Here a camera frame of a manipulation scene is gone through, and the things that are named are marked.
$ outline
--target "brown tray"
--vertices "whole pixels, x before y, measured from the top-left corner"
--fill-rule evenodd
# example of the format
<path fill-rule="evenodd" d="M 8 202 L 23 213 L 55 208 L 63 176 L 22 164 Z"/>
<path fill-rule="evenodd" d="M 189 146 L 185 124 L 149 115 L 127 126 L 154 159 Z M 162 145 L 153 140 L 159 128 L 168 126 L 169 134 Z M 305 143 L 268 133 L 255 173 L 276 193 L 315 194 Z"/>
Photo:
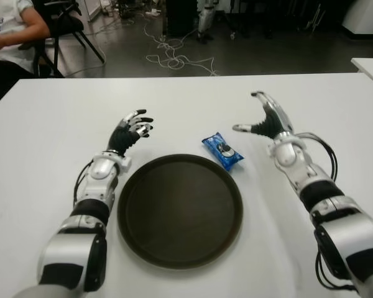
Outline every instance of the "brown tray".
<path fill-rule="evenodd" d="M 169 155 L 138 169 L 122 191 L 117 219 L 132 251 L 154 265 L 208 264 L 234 241 L 242 199 L 228 173 L 206 158 Z"/>

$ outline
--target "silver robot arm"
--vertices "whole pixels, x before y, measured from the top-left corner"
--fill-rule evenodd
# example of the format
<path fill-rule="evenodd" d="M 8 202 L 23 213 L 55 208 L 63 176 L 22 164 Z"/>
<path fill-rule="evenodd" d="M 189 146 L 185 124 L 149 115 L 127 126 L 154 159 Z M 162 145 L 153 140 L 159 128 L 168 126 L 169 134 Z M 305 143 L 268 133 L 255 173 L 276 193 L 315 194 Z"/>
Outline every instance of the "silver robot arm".
<path fill-rule="evenodd" d="M 238 124 L 233 129 L 274 141 L 269 147 L 270 156 L 310 213 L 315 239 L 329 271 L 338 279 L 352 281 L 354 287 L 344 289 L 356 289 L 361 297 L 373 298 L 373 219 L 312 162 L 303 140 L 294 134 L 279 104 L 261 91 L 252 96 L 261 101 L 265 121 L 257 125 Z"/>
<path fill-rule="evenodd" d="M 207 31 L 213 25 L 214 16 L 216 14 L 216 6 L 219 0 L 205 0 L 205 6 L 199 15 L 199 26 L 198 26 L 198 40 L 202 43 L 205 42 L 205 38 L 210 39 L 211 37 L 207 34 Z"/>
<path fill-rule="evenodd" d="M 131 112 L 109 139 L 108 149 L 96 155 L 75 187 L 69 218 L 61 224 L 42 252 L 37 268 L 38 286 L 15 298 L 76 298 L 97 291 L 105 280 L 106 225 L 115 200 L 118 178 L 131 159 L 126 150 L 153 128 L 151 118 L 139 117 L 146 110 Z M 79 195 L 77 189 L 85 180 Z"/>

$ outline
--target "oreo package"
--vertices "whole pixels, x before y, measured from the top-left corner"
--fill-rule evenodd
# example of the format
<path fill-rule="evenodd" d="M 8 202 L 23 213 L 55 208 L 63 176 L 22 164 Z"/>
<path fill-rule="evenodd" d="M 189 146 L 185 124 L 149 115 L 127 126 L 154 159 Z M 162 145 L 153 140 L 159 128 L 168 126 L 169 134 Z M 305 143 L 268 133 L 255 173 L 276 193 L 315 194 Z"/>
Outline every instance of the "oreo package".
<path fill-rule="evenodd" d="M 209 148 L 227 171 L 229 171 L 235 163 L 243 159 L 242 155 L 233 150 L 225 142 L 223 136 L 221 136 L 219 132 L 201 142 Z"/>

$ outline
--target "white cable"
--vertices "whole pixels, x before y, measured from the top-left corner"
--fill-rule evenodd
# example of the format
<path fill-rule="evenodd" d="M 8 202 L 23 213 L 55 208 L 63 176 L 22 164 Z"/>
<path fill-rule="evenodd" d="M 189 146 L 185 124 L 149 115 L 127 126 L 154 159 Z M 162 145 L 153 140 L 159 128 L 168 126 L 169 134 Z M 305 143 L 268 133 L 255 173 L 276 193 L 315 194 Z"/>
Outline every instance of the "white cable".
<path fill-rule="evenodd" d="M 83 68 L 82 70 L 75 71 L 74 73 L 71 73 L 71 74 L 66 75 L 66 76 L 65 76 L 66 78 L 69 78 L 70 76 L 73 76 L 73 75 L 75 75 L 75 74 L 77 74 L 77 73 L 81 73 L 82 71 L 92 70 L 92 69 L 95 69 L 95 68 L 104 67 L 104 66 L 106 65 L 106 62 L 107 62 L 106 54 L 105 54 L 105 52 L 103 51 L 103 49 L 99 46 L 99 44 L 98 44 L 97 40 L 95 39 L 95 37 L 96 37 L 97 34 L 100 34 L 100 33 L 102 33 L 102 32 L 108 32 L 108 31 L 114 31 L 114 30 L 116 30 L 116 29 L 117 29 L 117 25 L 118 25 L 118 24 L 117 24 L 118 21 L 120 21 L 120 22 L 122 21 L 120 17 L 115 18 L 112 22 L 110 22 L 110 23 L 107 24 L 107 25 L 101 26 L 97 32 L 92 32 L 92 33 L 90 33 L 90 34 L 86 34 L 86 36 L 93 36 L 93 39 L 94 39 L 94 41 L 95 41 L 95 44 L 96 44 L 97 47 L 98 47 L 98 50 L 99 50 L 99 51 L 102 53 L 102 55 L 103 55 L 104 63 L 102 63 L 101 65 L 91 66 L 91 67 Z M 128 20 L 128 21 L 129 21 L 129 23 L 128 23 L 129 25 L 134 24 L 134 21 L 133 21 L 133 20 Z"/>
<path fill-rule="evenodd" d="M 160 60 L 159 55 L 147 55 L 147 56 L 145 56 L 146 60 L 148 60 L 151 63 L 159 64 L 160 67 L 162 67 L 162 68 L 168 68 L 168 69 L 171 69 L 171 70 L 180 70 L 185 65 L 199 66 L 199 67 L 205 69 L 206 71 L 208 71 L 210 73 L 210 76 L 219 76 L 219 74 L 217 74 L 217 71 L 214 70 L 214 57 L 210 57 L 210 58 L 202 59 L 202 60 L 198 60 L 198 61 L 192 61 L 188 57 L 186 57 L 185 55 L 175 56 L 175 51 L 181 49 L 184 46 L 184 40 L 189 35 L 191 35 L 193 32 L 195 32 L 196 29 L 194 29 L 190 33 L 186 34 L 182 39 L 173 38 L 173 39 L 169 39 L 167 42 L 160 42 L 153 35 L 147 33 L 146 28 L 147 28 L 147 25 L 149 24 L 150 20 L 146 19 L 143 14 L 139 14 L 139 15 L 143 16 L 143 18 L 148 21 L 144 26 L 145 35 L 152 38 L 153 41 L 158 44 L 157 48 L 164 48 L 165 49 L 164 53 L 166 54 L 166 57 L 167 57 L 167 59 Z M 172 41 L 178 41 L 178 44 L 171 46 L 170 43 Z M 207 62 L 207 61 L 211 62 L 210 63 L 211 69 L 209 69 L 209 68 L 205 67 L 204 65 L 200 64 L 200 63 Z"/>

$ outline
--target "gray floor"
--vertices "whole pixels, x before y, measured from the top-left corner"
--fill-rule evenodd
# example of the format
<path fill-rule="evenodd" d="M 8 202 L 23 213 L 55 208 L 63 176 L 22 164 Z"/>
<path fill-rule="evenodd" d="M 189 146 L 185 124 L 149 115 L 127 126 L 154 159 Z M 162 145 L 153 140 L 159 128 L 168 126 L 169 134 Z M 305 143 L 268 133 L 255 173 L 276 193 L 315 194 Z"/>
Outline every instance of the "gray floor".
<path fill-rule="evenodd" d="M 114 18 L 98 16 L 92 23 L 85 22 L 85 32 L 97 32 L 103 25 L 114 22 Z M 104 32 L 90 35 L 94 44 L 105 52 L 107 64 L 102 68 L 79 72 L 72 78 L 123 78 L 163 76 L 208 76 L 210 73 L 198 66 L 186 65 L 181 70 L 160 67 L 145 59 L 146 55 L 158 54 L 165 59 L 164 49 L 144 33 L 158 37 L 161 20 L 147 22 L 142 16 L 133 21 L 115 20 Z M 253 31 L 248 39 L 237 35 L 230 39 L 230 31 L 224 23 L 217 23 L 212 29 L 215 40 L 200 45 L 195 35 L 185 39 L 185 46 L 176 55 L 185 55 L 190 60 L 214 57 L 214 69 L 219 75 L 271 75 L 294 73 L 340 73 L 354 72 L 352 57 L 373 58 L 373 40 L 353 41 L 343 34 L 315 32 L 309 35 L 301 32 L 275 32 L 267 40 L 262 32 Z M 86 50 L 72 37 L 60 41 L 61 54 L 59 69 L 69 75 L 75 71 L 101 63 L 94 53 Z M 204 63 L 210 68 L 210 62 Z"/>

